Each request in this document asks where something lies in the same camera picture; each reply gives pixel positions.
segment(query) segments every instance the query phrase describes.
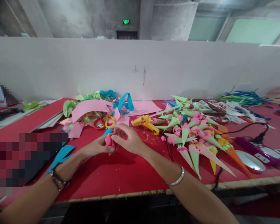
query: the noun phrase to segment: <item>scissor handle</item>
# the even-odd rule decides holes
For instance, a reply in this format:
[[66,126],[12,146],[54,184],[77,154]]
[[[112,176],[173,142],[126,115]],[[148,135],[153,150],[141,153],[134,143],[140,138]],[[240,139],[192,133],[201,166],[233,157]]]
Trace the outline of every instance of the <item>scissor handle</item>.
[[113,119],[113,124],[111,124],[110,126],[114,125],[116,123],[116,120],[114,117],[110,116],[110,115],[106,115],[106,121],[105,121],[105,127],[108,128],[110,126],[108,126],[108,118]]

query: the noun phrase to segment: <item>white partition wall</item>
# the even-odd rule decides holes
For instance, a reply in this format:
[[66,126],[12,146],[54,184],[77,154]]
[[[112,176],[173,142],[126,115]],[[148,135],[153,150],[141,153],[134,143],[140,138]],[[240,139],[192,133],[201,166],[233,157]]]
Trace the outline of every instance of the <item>white partition wall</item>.
[[78,86],[85,94],[130,92],[133,100],[211,98],[238,83],[263,94],[280,86],[280,47],[0,37],[0,83],[20,100],[75,97]]

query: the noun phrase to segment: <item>yellow hot glue gun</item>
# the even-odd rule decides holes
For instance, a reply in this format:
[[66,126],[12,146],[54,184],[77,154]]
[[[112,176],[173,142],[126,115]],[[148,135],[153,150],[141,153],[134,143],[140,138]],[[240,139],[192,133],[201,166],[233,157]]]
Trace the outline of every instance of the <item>yellow hot glue gun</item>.
[[151,117],[149,115],[145,115],[143,117],[139,117],[138,119],[134,120],[132,125],[134,126],[139,126],[139,125],[143,125],[147,128],[149,128],[150,130],[152,130],[152,132],[155,135],[158,135],[160,133],[160,130],[158,128],[156,128],[150,121],[151,121]]
[[153,114],[151,116],[149,115],[145,115],[143,117],[139,117],[138,119],[134,120],[132,125],[133,126],[139,126],[139,125],[143,125],[147,128],[149,128],[150,130],[152,130],[152,132],[155,134],[155,135],[159,135],[160,133],[160,130],[158,128],[156,128],[150,121],[152,120],[151,118],[154,117],[154,116],[157,116],[161,113],[165,113],[165,112],[168,112],[170,110],[174,110],[176,108],[179,108],[180,106],[175,106],[175,107],[171,107],[171,108],[168,108],[166,110],[163,110],[161,112],[158,112],[156,114]]

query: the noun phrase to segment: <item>person's right hand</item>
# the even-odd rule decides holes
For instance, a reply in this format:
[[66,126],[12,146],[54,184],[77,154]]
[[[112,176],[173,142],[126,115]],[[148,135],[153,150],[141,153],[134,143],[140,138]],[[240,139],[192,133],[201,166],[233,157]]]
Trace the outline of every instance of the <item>person's right hand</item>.
[[[138,136],[136,131],[132,127],[127,126],[126,124],[115,124],[110,126],[109,129],[114,130],[114,134],[111,136],[113,141],[115,141],[117,144],[121,145],[123,148],[125,148],[131,153],[140,155],[143,152],[143,150],[147,147],[142,142],[141,138]],[[121,135],[122,131],[127,135],[127,140],[117,135]]]

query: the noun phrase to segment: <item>person's left hand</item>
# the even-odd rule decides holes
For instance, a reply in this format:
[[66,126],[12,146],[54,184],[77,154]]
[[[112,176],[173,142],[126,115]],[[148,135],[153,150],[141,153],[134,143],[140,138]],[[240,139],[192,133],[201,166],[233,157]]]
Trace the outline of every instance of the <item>person's left hand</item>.
[[102,152],[109,153],[109,155],[112,154],[112,152],[114,151],[114,148],[104,146],[106,137],[107,137],[107,135],[103,135],[103,136],[97,138],[96,140],[92,141],[88,145],[81,148],[79,150],[79,152],[82,153],[83,155],[85,155],[86,157],[95,156]]

